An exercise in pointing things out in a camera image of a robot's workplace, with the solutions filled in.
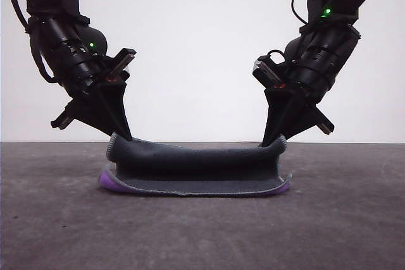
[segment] folded cloth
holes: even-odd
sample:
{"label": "folded cloth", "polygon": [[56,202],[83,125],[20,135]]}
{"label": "folded cloth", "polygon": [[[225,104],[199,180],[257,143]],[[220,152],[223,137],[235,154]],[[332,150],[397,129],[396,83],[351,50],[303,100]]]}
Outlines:
{"label": "folded cloth", "polygon": [[108,144],[107,165],[99,176],[102,187],[141,195],[251,197],[286,191],[289,175],[278,175],[278,159],[287,148],[284,136],[268,147],[189,149],[116,133]]}

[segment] white wall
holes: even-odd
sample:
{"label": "white wall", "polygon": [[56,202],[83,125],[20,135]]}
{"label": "white wall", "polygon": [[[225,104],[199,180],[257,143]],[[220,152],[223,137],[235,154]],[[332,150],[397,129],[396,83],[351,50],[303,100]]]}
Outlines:
{"label": "white wall", "polygon": [[[298,11],[305,3],[297,0]],[[290,0],[81,0],[80,7],[104,32],[109,55],[138,52],[125,97],[133,136],[261,140],[267,103],[252,65],[298,36]],[[9,0],[1,9],[2,140],[107,140],[79,122],[50,127],[69,98],[38,74]],[[320,105],[336,131],[314,128],[294,140],[405,142],[404,14],[403,0],[367,0],[356,24],[363,39]]]}

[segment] gray floor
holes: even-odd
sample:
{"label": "gray floor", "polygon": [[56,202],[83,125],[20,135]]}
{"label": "gray floor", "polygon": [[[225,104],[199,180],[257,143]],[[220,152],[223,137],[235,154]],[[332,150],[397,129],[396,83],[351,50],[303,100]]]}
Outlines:
{"label": "gray floor", "polygon": [[2,144],[2,269],[405,269],[405,145],[290,144],[262,199],[110,193],[105,150]]}

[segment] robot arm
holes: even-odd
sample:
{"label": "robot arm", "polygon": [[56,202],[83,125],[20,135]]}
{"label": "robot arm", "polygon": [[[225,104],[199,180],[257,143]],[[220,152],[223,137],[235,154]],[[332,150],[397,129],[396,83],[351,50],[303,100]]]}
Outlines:
{"label": "robot arm", "polygon": [[[255,62],[253,75],[266,87],[270,105],[264,147],[280,134],[291,138],[312,126],[326,134],[333,131],[316,104],[332,88],[361,38],[353,24],[364,1],[308,0],[309,21],[300,18],[305,26],[282,52],[285,61],[275,64],[270,51]],[[296,14],[294,0],[292,9]]]}
{"label": "robot arm", "polygon": [[[108,57],[106,38],[89,27],[90,20],[79,12],[78,0],[27,0],[28,21],[17,0],[11,2],[30,35],[39,72],[47,82],[59,83],[72,98],[52,126],[64,129],[76,119],[131,140],[122,101],[129,74],[123,69],[136,52],[122,49],[115,58]],[[54,76],[47,74],[42,57]]]}
{"label": "robot arm", "polygon": [[[253,75],[266,87],[270,105],[263,147],[280,134],[290,138],[312,126],[327,134],[333,131],[334,125],[316,105],[332,88],[360,39],[353,24],[364,1],[308,0],[309,20],[300,18],[305,23],[301,36],[284,53],[278,51],[285,61],[274,63],[269,52],[255,62]],[[28,21],[17,0],[12,2],[30,34],[41,75],[59,83],[72,97],[52,126],[63,129],[77,119],[108,135],[116,132],[131,140],[122,102],[129,74],[123,69],[135,51],[122,49],[115,58],[108,57],[104,35],[89,27],[90,20],[79,12],[78,0],[27,0]],[[42,57],[53,77],[47,74]]]}

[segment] green led light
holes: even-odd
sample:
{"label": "green led light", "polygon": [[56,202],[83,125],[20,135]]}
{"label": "green led light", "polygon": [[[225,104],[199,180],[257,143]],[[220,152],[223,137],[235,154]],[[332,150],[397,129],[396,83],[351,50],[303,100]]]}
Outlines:
{"label": "green led light", "polygon": [[327,17],[328,15],[330,15],[330,14],[332,14],[332,9],[331,9],[331,8],[326,8],[326,9],[323,11],[321,17],[322,17],[322,18],[326,18],[326,17]]}

